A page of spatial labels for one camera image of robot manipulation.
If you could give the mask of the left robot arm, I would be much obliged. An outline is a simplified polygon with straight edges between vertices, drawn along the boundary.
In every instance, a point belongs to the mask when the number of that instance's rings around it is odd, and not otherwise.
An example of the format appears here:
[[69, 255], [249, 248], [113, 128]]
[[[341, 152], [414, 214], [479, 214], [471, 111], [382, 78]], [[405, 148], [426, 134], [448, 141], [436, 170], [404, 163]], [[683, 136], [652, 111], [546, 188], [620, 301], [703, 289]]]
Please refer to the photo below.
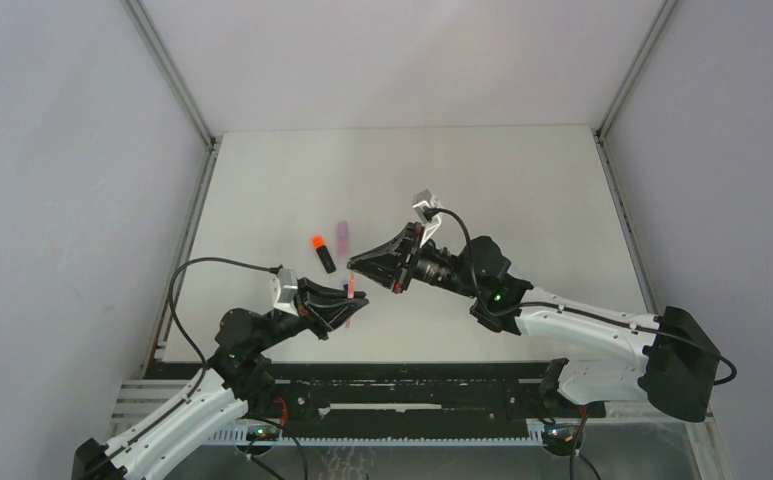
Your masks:
[[173, 397], [105, 442], [93, 438], [74, 453], [74, 479], [163, 479], [215, 432], [273, 407], [274, 379], [266, 350], [309, 331], [325, 340], [368, 305], [363, 291], [349, 293], [307, 278], [277, 279], [266, 313], [234, 308], [224, 314], [217, 349]]

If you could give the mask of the orange marker pen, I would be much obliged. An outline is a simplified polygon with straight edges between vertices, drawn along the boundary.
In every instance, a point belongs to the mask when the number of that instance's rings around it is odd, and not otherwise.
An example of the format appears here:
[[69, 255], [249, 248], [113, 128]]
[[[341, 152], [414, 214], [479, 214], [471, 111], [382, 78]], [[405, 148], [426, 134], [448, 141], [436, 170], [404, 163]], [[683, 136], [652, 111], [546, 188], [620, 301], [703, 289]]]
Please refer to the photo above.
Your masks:
[[332, 274], [337, 271], [332, 255], [325, 245], [318, 246], [315, 251], [326, 273]]

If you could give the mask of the orange pen cap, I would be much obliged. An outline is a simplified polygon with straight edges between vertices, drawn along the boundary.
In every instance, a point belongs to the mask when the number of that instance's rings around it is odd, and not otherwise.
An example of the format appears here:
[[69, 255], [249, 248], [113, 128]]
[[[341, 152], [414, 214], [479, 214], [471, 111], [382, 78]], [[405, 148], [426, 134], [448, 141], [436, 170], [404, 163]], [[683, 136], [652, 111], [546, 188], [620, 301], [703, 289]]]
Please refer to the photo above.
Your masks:
[[316, 250], [325, 249], [326, 243], [321, 236], [315, 236], [312, 238], [313, 246]]

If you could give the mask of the thin orange pen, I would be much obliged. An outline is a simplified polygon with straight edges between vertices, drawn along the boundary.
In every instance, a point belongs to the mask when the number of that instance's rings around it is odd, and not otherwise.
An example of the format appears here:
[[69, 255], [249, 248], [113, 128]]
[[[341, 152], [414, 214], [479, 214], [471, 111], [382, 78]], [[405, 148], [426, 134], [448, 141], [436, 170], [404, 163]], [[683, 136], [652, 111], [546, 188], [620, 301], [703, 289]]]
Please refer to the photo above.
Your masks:
[[[353, 286], [353, 282], [351, 280], [352, 279], [350, 279], [349, 282], [346, 284], [346, 293], [347, 293], [347, 297], [349, 299], [353, 299], [354, 298], [354, 286]], [[350, 325], [351, 325], [351, 319], [349, 318], [347, 320], [347, 322], [345, 323], [345, 329], [350, 329]]]

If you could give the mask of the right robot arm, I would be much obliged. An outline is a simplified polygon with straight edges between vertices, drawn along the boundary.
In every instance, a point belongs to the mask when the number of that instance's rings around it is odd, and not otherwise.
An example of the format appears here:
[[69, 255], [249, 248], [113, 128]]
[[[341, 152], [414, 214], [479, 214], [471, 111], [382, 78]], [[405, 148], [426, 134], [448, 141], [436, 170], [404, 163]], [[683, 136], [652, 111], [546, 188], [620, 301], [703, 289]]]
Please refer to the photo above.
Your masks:
[[686, 422], [707, 416], [721, 352], [686, 310], [630, 314], [578, 303], [511, 273], [511, 262], [488, 236], [454, 254], [438, 247], [423, 224], [410, 222], [390, 241], [353, 256], [349, 269], [395, 294], [415, 281], [469, 297], [471, 315], [499, 333], [557, 339], [600, 354], [557, 359], [540, 388], [554, 416], [593, 402], [648, 402]]

